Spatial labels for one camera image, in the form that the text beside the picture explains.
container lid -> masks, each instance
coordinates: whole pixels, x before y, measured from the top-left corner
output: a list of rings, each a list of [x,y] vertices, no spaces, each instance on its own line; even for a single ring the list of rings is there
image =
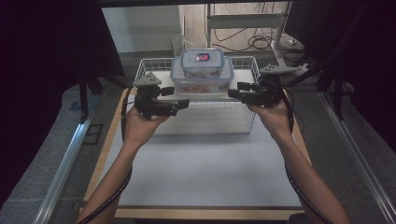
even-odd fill
[[[210,80],[228,80],[233,79],[233,62],[230,58],[224,57],[224,67],[221,69],[219,77],[185,77],[183,68],[180,66],[181,58],[176,57],[172,62],[171,78],[173,80],[193,80],[193,81],[210,81]]]
[[[224,66],[224,55],[220,49],[185,49],[181,55],[183,68]]]

floor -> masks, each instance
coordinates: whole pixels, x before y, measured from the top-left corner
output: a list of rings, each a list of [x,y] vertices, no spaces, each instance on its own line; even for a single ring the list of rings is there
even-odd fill
[[[257,5],[246,5],[245,10],[257,11]],[[204,7],[198,8],[191,13],[186,13],[186,22],[189,21],[187,14],[191,16],[195,15],[197,18],[201,18],[201,15],[202,17],[204,16]],[[216,5],[216,11],[225,13],[228,12],[227,8],[234,13],[234,10],[239,7],[234,8],[231,4],[224,5],[223,7]],[[266,10],[272,10],[271,3],[266,4],[264,11]],[[195,24],[199,27],[204,27],[203,24],[202,26],[198,23]],[[234,34],[234,32],[217,32],[219,39],[231,34]],[[241,35],[242,37],[236,35],[224,41],[216,42],[214,36],[212,39],[214,43],[219,43],[228,48],[242,49],[248,47],[246,43],[252,34],[254,34],[254,30],[246,31]],[[186,29],[186,40],[194,43],[194,46],[197,48],[203,48],[202,46],[205,46],[205,36],[201,35],[200,39],[194,39],[194,36],[198,35],[195,35],[192,30],[191,35],[189,35],[188,29]],[[283,38],[285,39],[285,46],[287,45],[288,38],[288,36]],[[300,49],[299,46],[286,47]],[[250,52],[230,52],[225,49],[224,52],[226,55],[253,55],[258,61],[259,67],[264,67],[268,63],[276,63],[274,55],[271,51],[267,50],[258,51],[256,49],[250,49]],[[301,55],[299,52],[288,53],[287,57],[290,61],[287,61],[287,64],[291,64],[292,61],[297,60]],[[133,53],[121,54],[120,58],[126,77],[119,77],[119,79],[126,83],[132,83],[140,60],[142,58],[154,57],[172,57],[172,52],[142,52],[138,55]],[[294,77],[295,75],[289,74],[282,78],[288,81]],[[326,106],[318,96],[315,88],[317,79],[318,76],[313,76],[297,86],[290,88],[294,97],[296,118],[302,129],[302,135],[312,164],[333,192],[339,197],[353,223],[387,223],[378,208],[372,192],[367,188],[360,170],[352,160],[345,143],[340,137],[340,133],[330,119]],[[64,190],[56,203],[49,223],[73,223],[78,215],[78,209],[81,206],[82,198],[105,141],[112,115],[122,93],[122,89],[113,83],[105,79],[101,79],[101,82],[105,89],[99,96],[97,108],[100,109],[95,112],[92,120],[92,125],[102,127],[101,132],[96,136],[86,135],[84,139],[85,144],[79,149],[74,166],[65,182]],[[78,126],[80,120],[80,110],[76,106],[78,102],[78,86],[64,93],[63,106],[58,118],[37,153],[35,160],[29,166],[8,200],[4,203],[0,212],[0,223],[31,223],[34,220],[36,212],[64,156],[65,150]],[[342,112],[345,117],[344,123],[347,125],[356,144],[360,147],[362,155],[384,187],[389,198],[393,202],[396,202],[396,177],[393,172],[396,170],[396,155],[359,112],[356,111],[354,105],[350,103],[348,96],[343,98]],[[114,221],[114,223],[131,222],[133,221],[124,218],[116,218]],[[169,220],[163,220],[162,222],[160,220],[135,220],[135,222],[170,223]]]

wire basket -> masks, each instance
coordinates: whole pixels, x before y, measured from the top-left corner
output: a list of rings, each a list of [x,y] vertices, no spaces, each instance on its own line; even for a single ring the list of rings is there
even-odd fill
[[[230,57],[235,77],[249,77],[249,81],[258,83],[260,73],[254,57]],[[163,83],[170,83],[170,71],[173,58],[143,59],[140,62],[135,80],[152,72]],[[241,102],[222,95],[205,94],[181,96],[190,98],[189,108],[177,112],[160,125],[156,134],[249,134],[255,113]]]

plastic container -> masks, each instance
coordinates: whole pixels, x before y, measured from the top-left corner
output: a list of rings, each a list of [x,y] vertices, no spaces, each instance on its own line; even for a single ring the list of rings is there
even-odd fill
[[[217,77],[185,77],[180,57],[172,62],[171,78],[178,93],[224,93],[233,80],[233,62],[224,57],[224,67]]]
[[[219,77],[224,67],[224,55],[220,49],[185,49],[181,67],[186,77]]]

hand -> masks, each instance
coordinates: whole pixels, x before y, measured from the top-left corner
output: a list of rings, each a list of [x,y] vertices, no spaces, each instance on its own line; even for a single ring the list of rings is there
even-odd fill
[[[285,134],[290,135],[288,109],[283,100],[271,108],[264,108],[258,105],[247,105],[247,108],[259,115],[262,124],[273,138]]]
[[[132,144],[137,148],[142,147],[154,134],[158,126],[169,117],[156,117],[145,119],[133,106],[126,115],[124,144]]]

